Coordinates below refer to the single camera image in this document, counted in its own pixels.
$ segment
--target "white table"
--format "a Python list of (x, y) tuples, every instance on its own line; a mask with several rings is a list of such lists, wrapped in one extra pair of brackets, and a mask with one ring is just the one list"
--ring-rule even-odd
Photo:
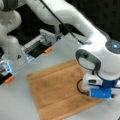
[[(22, 68), (9, 86), (2, 85), (0, 87), (0, 120), (40, 120), (26, 75), (74, 59), (78, 47), (76, 41), (68, 34), (52, 47), (50, 54), (42, 54)], [(120, 96), (113, 100), (104, 100), (65, 120), (118, 120), (119, 116)]]

